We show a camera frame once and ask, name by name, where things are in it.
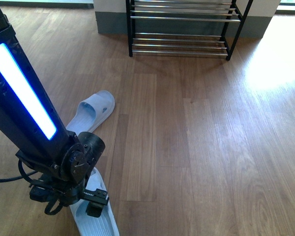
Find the slide sandal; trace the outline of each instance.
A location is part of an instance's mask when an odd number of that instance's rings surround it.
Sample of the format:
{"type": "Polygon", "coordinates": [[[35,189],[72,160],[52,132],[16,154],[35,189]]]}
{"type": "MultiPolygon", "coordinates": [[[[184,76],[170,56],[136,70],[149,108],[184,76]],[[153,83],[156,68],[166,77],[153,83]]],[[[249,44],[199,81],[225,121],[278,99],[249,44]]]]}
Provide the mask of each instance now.
{"type": "MultiPolygon", "coordinates": [[[[88,180],[87,189],[94,191],[97,188],[106,191],[102,176],[94,168],[88,180]]],[[[79,200],[76,204],[70,206],[81,236],[119,236],[110,202],[107,206],[104,206],[99,218],[86,214],[88,204],[88,201],[79,200]]]]}
{"type": "MultiPolygon", "coordinates": [[[[114,107],[113,95],[105,90],[99,91],[80,102],[75,117],[66,129],[77,135],[84,131],[93,132],[113,112],[114,107]]],[[[97,188],[106,191],[102,176],[94,168],[88,180],[87,189],[94,191],[97,188]]],[[[104,206],[102,214],[98,218],[86,214],[88,204],[88,201],[79,200],[70,206],[81,236],[119,236],[110,202],[104,206]]]]}
{"type": "Polygon", "coordinates": [[[74,131],[77,135],[81,132],[92,133],[114,110],[114,96],[102,90],[80,102],[75,117],[66,129],[74,131]]]}

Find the blue led light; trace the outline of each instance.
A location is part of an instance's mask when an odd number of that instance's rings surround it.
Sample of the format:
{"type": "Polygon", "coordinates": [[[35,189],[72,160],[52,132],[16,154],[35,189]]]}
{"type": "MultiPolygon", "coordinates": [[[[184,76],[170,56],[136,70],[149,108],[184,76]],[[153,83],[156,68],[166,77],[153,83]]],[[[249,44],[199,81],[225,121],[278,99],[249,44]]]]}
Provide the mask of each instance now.
{"type": "Polygon", "coordinates": [[[47,139],[51,140],[57,131],[55,124],[50,119],[45,108],[4,43],[0,44],[0,73],[19,97],[47,139]]]}

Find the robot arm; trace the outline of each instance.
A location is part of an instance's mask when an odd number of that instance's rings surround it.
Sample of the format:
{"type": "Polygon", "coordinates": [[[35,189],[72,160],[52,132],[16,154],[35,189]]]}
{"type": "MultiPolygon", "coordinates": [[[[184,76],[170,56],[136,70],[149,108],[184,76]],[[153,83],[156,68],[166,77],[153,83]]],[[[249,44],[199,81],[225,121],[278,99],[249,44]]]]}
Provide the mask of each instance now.
{"type": "Polygon", "coordinates": [[[20,173],[32,187],[30,198],[48,202],[46,214],[85,199],[88,215],[100,216],[108,203],[107,192],[85,187],[105,144],[91,133],[77,137],[65,129],[1,10],[0,130],[20,149],[20,173]],[[26,176],[22,163],[43,173],[41,178],[26,176]],[[57,201],[59,206],[51,211],[57,201]]]}

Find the wire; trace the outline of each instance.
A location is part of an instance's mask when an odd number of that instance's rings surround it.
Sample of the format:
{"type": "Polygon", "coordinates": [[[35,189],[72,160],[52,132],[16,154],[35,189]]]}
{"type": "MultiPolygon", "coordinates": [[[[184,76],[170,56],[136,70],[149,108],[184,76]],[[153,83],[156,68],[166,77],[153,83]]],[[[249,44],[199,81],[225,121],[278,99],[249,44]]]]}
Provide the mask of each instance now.
{"type": "MultiPolygon", "coordinates": [[[[36,174],[37,171],[32,171],[28,174],[26,174],[27,176],[31,176],[31,175],[34,175],[36,174]]],[[[0,178],[0,183],[7,183],[7,182],[12,182],[12,181],[16,181],[16,180],[19,180],[19,179],[23,179],[23,176],[17,176],[17,177],[13,177],[13,178],[0,178]]]]}

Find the wall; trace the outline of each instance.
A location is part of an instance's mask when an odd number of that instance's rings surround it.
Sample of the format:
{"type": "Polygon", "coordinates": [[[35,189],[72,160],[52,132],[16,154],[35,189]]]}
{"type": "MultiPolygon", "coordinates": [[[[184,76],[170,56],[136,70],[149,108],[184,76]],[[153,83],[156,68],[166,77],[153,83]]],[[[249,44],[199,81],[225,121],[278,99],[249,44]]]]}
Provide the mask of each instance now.
{"type": "MultiPolygon", "coordinates": [[[[237,0],[237,5],[244,13],[248,0],[237,0]]],[[[242,37],[263,37],[280,0],[254,0],[247,20],[242,30],[242,37]]],[[[94,8],[99,33],[126,33],[125,0],[94,0],[94,8]]],[[[137,31],[148,29],[149,32],[189,33],[189,34],[219,34],[221,24],[203,22],[173,22],[173,21],[137,21],[137,31]]],[[[237,25],[230,24],[229,36],[234,36],[237,25]]]]}

